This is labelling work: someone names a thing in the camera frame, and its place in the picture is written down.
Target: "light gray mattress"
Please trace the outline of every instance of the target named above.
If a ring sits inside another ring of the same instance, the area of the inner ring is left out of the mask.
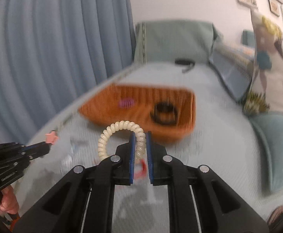
[[[119,83],[193,90],[194,131],[178,143],[167,145],[168,154],[189,166],[208,165],[266,220],[275,207],[283,204],[283,190],[268,192],[264,151],[242,114],[242,107],[230,98],[217,74],[207,65],[197,64],[186,74],[181,72],[182,68],[170,63],[151,63],[126,72]],[[90,167],[98,162],[97,140],[105,127],[98,127],[74,112],[64,123],[49,123],[32,142],[42,141],[42,134],[56,128],[60,139],[50,154],[34,160],[16,185],[21,214],[75,165]],[[109,154],[127,140],[124,133],[112,136]],[[168,228],[166,187],[153,187],[148,178],[134,181],[129,187],[116,187],[113,232],[168,232]]]

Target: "silver screw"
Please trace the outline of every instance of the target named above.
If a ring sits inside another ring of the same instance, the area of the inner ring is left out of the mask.
[[[83,167],[82,166],[75,166],[73,171],[75,173],[82,173],[83,172]]]
[[[170,155],[165,155],[165,156],[163,157],[163,160],[164,160],[165,162],[171,162],[171,161],[173,160],[173,158],[172,158]]]
[[[208,168],[208,166],[200,166],[200,171],[201,172],[208,172],[210,169]]]
[[[112,162],[119,162],[120,161],[120,156],[118,156],[118,155],[113,155],[113,156],[111,156],[111,158],[110,158],[110,160],[112,161]]]

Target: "human hand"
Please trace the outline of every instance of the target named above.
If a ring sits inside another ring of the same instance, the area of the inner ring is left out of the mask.
[[[4,213],[17,214],[19,205],[13,192],[13,188],[11,186],[7,186],[1,192],[3,194],[3,198],[0,204],[0,215],[3,216]]]

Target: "orange storage bin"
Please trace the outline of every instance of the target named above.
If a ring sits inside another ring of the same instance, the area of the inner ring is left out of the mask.
[[[125,98],[134,99],[134,106],[121,109],[119,102]],[[152,120],[150,113],[159,102],[169,102],[177,108],[176,125],[160,125]],[[111,84],[83,104],[79,113],[106,127],[117,121],[129,120],[139,124],[144,132],[151,131],[154,141],[173,143],[193,131],[195,95],[187,89]]]

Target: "black hair tie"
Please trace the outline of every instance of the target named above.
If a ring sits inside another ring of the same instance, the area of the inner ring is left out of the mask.
[[[160,113],[173,113],[174,119],[171,121],[161,120]],[[167,102],[161,102],[155,105],[153,109],[153,113],[150,113],[150,116],[155,123],[161,125],[176,125],[178,118],[178,111],[173,104]]]

